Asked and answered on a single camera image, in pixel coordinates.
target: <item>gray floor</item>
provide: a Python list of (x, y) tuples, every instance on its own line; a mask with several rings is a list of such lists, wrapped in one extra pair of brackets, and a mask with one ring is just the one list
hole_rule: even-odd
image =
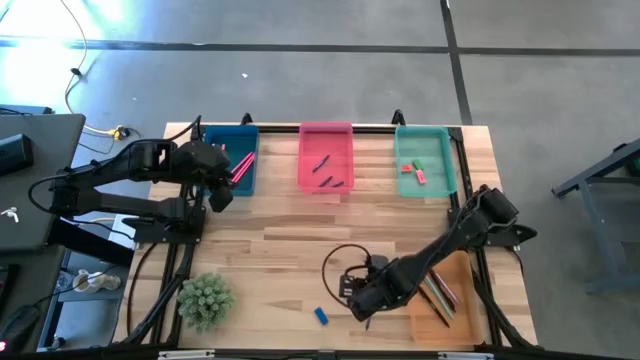
[[(40, 1), (38, 8), (30, 6), (34, 1), (14, 1), (0, 22), (0, 34), (78, 37), (57, 2)], [(447, 44), (436, 0), (68, 3), (92, 39)], [(634, 0), (450, 4), (461, 46), (640, 47), (640, 2)], [(47, 105), (64, 112), (68, 68), (80, 55), (37, 40), (0, 48), (0, 103)], [(584, 293), (583, 283), (603, 268), (581, 200), (574, 194), (558, 201), (549, 192), (619, 143), (640, 136), (639, 60), (461, 58), (473, 122), (490, 126), (505, 191), (521, 210), (521, 222), (540, 232), (523, 246), (522, 257), (539, 342), (549, 349), (640, 358), (640, 291)], [(147, 137), (161, 135), (167, 121), (190, 121), (198, 114), (211, 121), (238, 121), (247, 111), (256, 121), (386, 123), (399, 107), (410, 123), (461, 123), (445, 54), (96, 50), (90, 51), (85, 71), (89, 66), (71, 94), (74, 110), (86, 114), (92, 125), (126, 124)], [(96, 140), (82, 139), (108, 146)], [(75, 161), (91, 158), (104, 156), (79, 148)], [(131, 183), (109, 188), (137, 196), (147, 190)], [(74, 337), (75, 324), (67, 324), (60, 332)]]

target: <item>wooden tabletop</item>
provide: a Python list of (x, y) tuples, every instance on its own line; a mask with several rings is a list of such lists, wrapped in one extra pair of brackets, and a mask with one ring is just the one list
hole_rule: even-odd
[[(165, 137), (186, 125), (167, 124)], [(487, 184), (501, 188), (489, 129), (463, 126), (462, 130), (474, 187)], [(187, 140), (185, 135), (176, 142)], [(423, 248), (429, 239), (445, 231), (449, 199), (403, 198), (397, 194), (392, 135), (354, 135), (355, 186), (349, 195), (305, 195), (298, 189), (298, 134), (261, 134), (259, 151), (255, 194), (236, 197), (223, 213), (207, 211), (205, 231), (196, 247), (191, 271), (192, 277), (206, 272), (222, 274), (232, 286), (236, 304), (224, 323), (210, 333), (197, 334), (183, 323), (180, 347), (429, 348), (412, 341), (406, 308), (377, 314), (369, 331), (365, 331), (363, 323), (327, 294), (320, 268), (327, 253), (344, 243), (358, 243), (371, 253), (389, 258)], [(177, 185), (158, 183), (151, 186), (149, 196), (160, 200), (177, 196), (178, 190)], [(133, 296), (134, 326), (158, 296), (167, 248), (158, 245), (142, 266)], [(144, 249), (136, 251), (129, 279), (143, 252)], [(486, 253), (498, 305), (520, 333), (536, 343), (518, 261), (503, 249), (487, 248)], [(334, 291), (337, 292), (341, 272), (362, 260), (363, 255), (356, 250), (335, 254), (327, 269)], [(328, 315), (331, 326), (323, 327), (317, 321), (313, 310), (318, 306)], [(173, 307), (172, 301), (167, 314), (173, 314)], [(123, 305), (114, 341), (126, 336), (126, 311)], [(486, 319), (483, 323), (489, 339)], [(162, 339), (170, 325), (168, 315)]]

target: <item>blue object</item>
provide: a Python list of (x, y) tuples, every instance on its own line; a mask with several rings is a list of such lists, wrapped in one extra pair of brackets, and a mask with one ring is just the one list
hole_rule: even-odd
[[(446, 197), (458, 190), (447, 128), (398, 126), (395, 135), (398, 192), (404, 197)], [(414, 173), (402, 173), (402, 165), (419, 161), (426, 184)]]
[(231, 192), (234, 196), (251, 196), (256, 187), (258, 169), (258, 127), (253, 125), (208, 125), (204, 141), (207, 144), (225, 145), (225, 151), (231, 159), (229, 171), (238, 165), (247, 154), (253, 152), (253, 164), (242, 176), (238, 186)]
[(327, 318), (327, 315), (324, 314), (324, 311), (322, 311), (321, 307), (316, 308), (314, 312), (316, 313), (316, 316), (318, 317), (318, 320), (320, 320), (322, 325), (327, 325), (329, 323), (329, 318)]

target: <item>green succulent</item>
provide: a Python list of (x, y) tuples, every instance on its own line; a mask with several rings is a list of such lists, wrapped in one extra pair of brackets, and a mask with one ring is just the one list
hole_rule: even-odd
[(235, 299), (231, 288), (219, 274), (206, 273), (192, 280), (185, 280), (178, 293), (178, 312), (189, 327), (198, 333), (209, 331), (218, 325), (229, 312)]

